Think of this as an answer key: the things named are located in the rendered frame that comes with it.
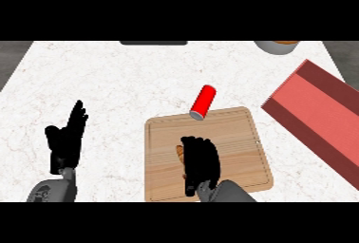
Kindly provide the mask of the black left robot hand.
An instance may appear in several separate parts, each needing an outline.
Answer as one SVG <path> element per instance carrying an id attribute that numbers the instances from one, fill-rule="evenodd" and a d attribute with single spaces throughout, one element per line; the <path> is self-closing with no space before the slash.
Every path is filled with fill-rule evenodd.
<path id="1" fill-rule="evenodd" d="M 67 126 L 59 129 L 55 125 L 45 128 L 50 149 L 50 174 L 59 175 L 68 167 L 74 169 L 80 161 L 81 139 L 89 115 L 83 102 L 77 101 L 70 113 Z"/>

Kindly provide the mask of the red can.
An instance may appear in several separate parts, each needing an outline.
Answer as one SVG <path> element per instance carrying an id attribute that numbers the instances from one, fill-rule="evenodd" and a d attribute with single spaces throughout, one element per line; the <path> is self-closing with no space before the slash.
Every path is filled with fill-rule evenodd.
<path id="1" fill-rule="evenodd" d="M 189 110 L 189 115 L 197 121 L 201 121 L 207 116 L 207 112 L 209 112 L 209 108 L 214 96 L 216 96 L 216 89 L 211 85 L 206 84 Z"/>

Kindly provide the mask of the dark grey flat appliance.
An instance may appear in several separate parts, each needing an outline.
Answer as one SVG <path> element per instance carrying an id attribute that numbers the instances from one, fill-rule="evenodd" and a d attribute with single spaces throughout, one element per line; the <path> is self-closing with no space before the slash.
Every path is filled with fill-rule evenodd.
<path id="1" fill-rule="evenodd" d="M 188 41 L 120 41 L 126 46 L 185 46 Z"/>

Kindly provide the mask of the red cardboard box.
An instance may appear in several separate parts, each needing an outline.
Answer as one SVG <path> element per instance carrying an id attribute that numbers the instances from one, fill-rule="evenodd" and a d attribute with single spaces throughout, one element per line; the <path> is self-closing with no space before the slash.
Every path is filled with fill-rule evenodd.
<path id="1" fill-rule="evenodd" d="M 262 109 L 359 191 L 359 91 L 306 60 Z"/>

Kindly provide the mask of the wooden cutting board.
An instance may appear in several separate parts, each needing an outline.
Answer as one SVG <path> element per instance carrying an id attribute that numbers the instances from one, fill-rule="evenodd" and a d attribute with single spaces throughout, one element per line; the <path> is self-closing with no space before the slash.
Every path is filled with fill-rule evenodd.
<path id="1" fill-rule="evenodd" d="M 182 137 L 214 143 L 222 180 L 232 180 L 247 193 L 269 190 L 274 176 L 250 110 L 241 106 L 211 110 L 197 121 L 188 114 L 151 118 L 145 125 L 145 199 L 197 201 L 185 195 L 183 165 L 177 155 Z"/>

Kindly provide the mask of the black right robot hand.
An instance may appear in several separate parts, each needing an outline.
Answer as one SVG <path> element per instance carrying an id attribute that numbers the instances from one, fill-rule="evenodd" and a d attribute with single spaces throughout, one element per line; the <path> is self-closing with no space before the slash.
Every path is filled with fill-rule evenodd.
<path id="1" fill-rule="evenodd" d="M 209 182 L 213 190 L 220 178 L 220 159 L 217 149 L 210 139 L 182 137 L 185 195 L 195 196 L 200 184 Z"/>

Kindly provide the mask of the grey pot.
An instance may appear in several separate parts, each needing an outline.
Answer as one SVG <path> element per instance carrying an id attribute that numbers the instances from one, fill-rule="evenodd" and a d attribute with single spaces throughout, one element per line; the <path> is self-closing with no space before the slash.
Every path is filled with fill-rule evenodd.
<path id="1" fill-rule="evenodd" d="M 259 48 L 274 55 L 287 55 L 299 45 L 297 41 L 256 41 Z"/>

